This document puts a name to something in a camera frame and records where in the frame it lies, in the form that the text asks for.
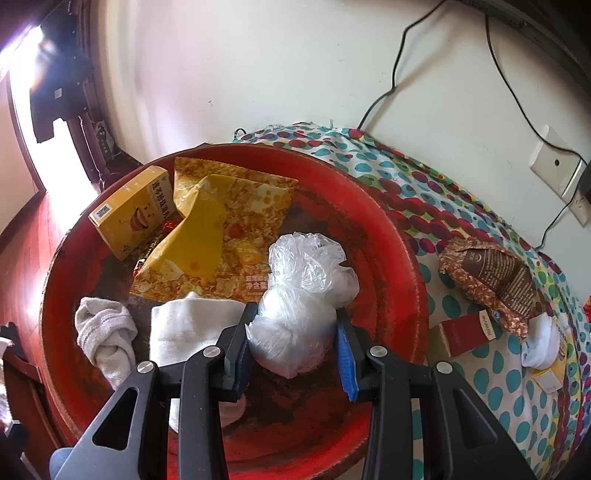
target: silver screw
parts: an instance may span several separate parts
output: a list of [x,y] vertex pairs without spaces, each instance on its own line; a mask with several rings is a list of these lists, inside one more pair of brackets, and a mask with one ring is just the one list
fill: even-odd
[[215,356],[218,356],[220,353],[222,353],[220,347],[211,345],[203,351],[203,356],[206,356],[207,358],[213,358]]
[[382,357],[388,354],[388,349],[381,345],[374,345],[369,349],[369,353],[372,356]]
[[439,362],[437,365],[435,365],[435,368],[437,368],[439,373],[444,375],[449,375],[453,372],[453,367],[447,362]]
[[154,369],[154,364],[152,362],[140,362],[138,364],[138,372],[141,374],[146,374],[151,372]]

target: black cable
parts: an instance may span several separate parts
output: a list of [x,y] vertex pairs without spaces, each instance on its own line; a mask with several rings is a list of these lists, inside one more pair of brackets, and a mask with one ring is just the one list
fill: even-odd
[[[525,111],[523,110],[523,107],[521,106],[521,102],[517,98],[517,95],[513,91],[513,88],[511,88],[511,85],[509,85],[509,81],[507,81],[507,78],[505,77],[505,74],[501,70],[501,66],[499,65],[499,62],[496,59],[495,52],[492,49],[492,44],[491,44],[491,29],[490,29],[490,26],[489,26],[489,17],[488,17],[488,15],[485,14],[484,19],[485,19],[485,28],[486,28],[486,42],[488,43],[488,49],[491,52],[492,61],[495,62],[495,66],[496,66],[497,71],[499,72],[499,75],[501,75],[501,78],[503,79],[503,82],[505,82],[505,85],[507,85],[507,88],[511,92],[511,95],[513,96],[513,98],[515,100],[515,103],[517,104],[517,107],[519,107],[519,110],[521,111],[521,114],[523,115],[523,118],[525,118],[525,121],[527,122],[527,124],[530,126],[530,128],[536,134],[536,136],[540,140],[542,140],[543,143],[545,143],[546,145],[548,145],[550,148],[553,148],[553,149],[558,150],[558,151],[561,151],[561,152],[572,153],[573,155],[576,155],[581,162],[583,162],[586,166],[588,166],[589,164],[587,163],[587,161],[578,152],[575,152],[575,150],[571,150],[570,148],[559,147],[558,145],[553,144],[552,142],[550,142],[550,141],[546,140],[544,137],[542,137],[540,135],[540,133],[535,129],[535,127],[531,123],[530,119],[525,114]],[[573,176],[570,178],[569,185],[570,185],[570,182],[573,180],[573,178],[575,177],[576,174],[577,174],[577,170],[575,170]],[[546,242],[546,235],[548,235],[548,232],[550,231],[550,229],[558,221],[558,219],[560,218],[560,215],[562,215],[562,213],[568,207],[570,207],[571,203],[574,202],[574,199],[577,196],[577,191],[578,191],[578,185],[575,188],[574,193],[573,193],[573,196],[569,200],[569,202],[562,207],[562,209],[559,211],[558,215],[556,215],[556,217],[554,218],[554,220],[552,220],[550,222],[550,224],[548,225],[548,227],[546,227],[546,229],[544,230],[544,234],[542,235],[542,241],[541,241],[541,243],[537,247],[534,248],[535,250],[539,250],[540,248],[544,248],[544,244]]]
[[404,49],[404,43],[406,42],[406,35],[407,35],[408,31],[412,27],[415,27],[419,23],[421,23],[421,22],[425,21],[427,18],[429,18],[435,12],[435,10],[437,10],[445,2],[447,2],[447,0],[441,0],[441,2],[439,2],[437,5],[435,5],[431,10],[429,10],[429,12],[424,14],[418,20],[415,20],[413,23],[411,23],[410,25],[408,25],[404,29],[404,31],[402,32],[402,40],[400,41],[400,46],[398,48],[398,55],[396,55],[396,60],[394,61],[394,67],[392,68],[392,87],[390,88],[390,90],[388,90],[387,92],[383,93],[378,98],[376,98],[375,101],[369,106],[369,108],[365,112],[365,115],[363,116],[363,118],[359,122],[359,126],[357,127],[357,130],[361,130],[363,128],[363,124],[367,120],[367,117],[369,116],[371,111],[374,109],[374,107],[378,103],[380,103],[381,100],[384,100],[386,97],[392,95],[394,93],[394,91],[396,90],[396,69],[398,68],[398,63],[400,62],[400,57],[402,57],[402,51]]

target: white towel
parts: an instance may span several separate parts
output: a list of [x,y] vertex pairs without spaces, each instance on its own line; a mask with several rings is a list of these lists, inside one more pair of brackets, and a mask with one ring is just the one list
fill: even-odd
[[[194,353],[215,345],[226,327],[240,321],[244,304],[234,300],[203,299],[190,292],[152,309],[150,360],[160,367],[189,359]],[[180,401],[170,404],[169,425],[178,432]],[[246,409],[244,396],[237,403],[220,402],[222,427],[239,419]]]
[[84,297],[74,324],[78,345],[116,389],[135,367],[131,342],[138,333],[129,310],[118,301]]
[[521,344],[521,365],[545,370],[556,360],[559,346],[558,325],[547,313],[542,313],[530,320],[527,339]]

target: red box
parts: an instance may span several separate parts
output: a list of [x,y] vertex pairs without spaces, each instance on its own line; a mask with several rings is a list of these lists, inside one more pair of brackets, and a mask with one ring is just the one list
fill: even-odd
[[449,360],[496,338],[486,310],[446,320],[429,330],[427,357],[430,364]]

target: red plastic basin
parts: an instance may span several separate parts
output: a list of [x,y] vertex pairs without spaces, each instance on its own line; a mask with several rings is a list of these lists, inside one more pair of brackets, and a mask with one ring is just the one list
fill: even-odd
[[[387,207],[366,187],[313,157],[264,145],[200,147],[152,164],[167,168],[172,179],[177,155],[296,178],[300,183],[283,231],[321,232],[339,241],[361,285],[349,309],[353,322],[404,359],[423,361],[428,326],[425,286]],[[102,284],[121,293],[114,300],[124,299],[131,285],[130,266],[114,260],[88,213],[138,171],[85,211],[63,239],[47,278],[40,322],[41,370],[59,433],[71,444],[111,394],[76,345],[73,314],[80,298]],[[224,430],[232,480],[334,478],[365,453],[370,406],[348,402],[330,359],[317,371],[292,380],[255,369],[246,397],[245,415]],[[176,477],[175,440],[175,435],[169,436],[169,478]]]

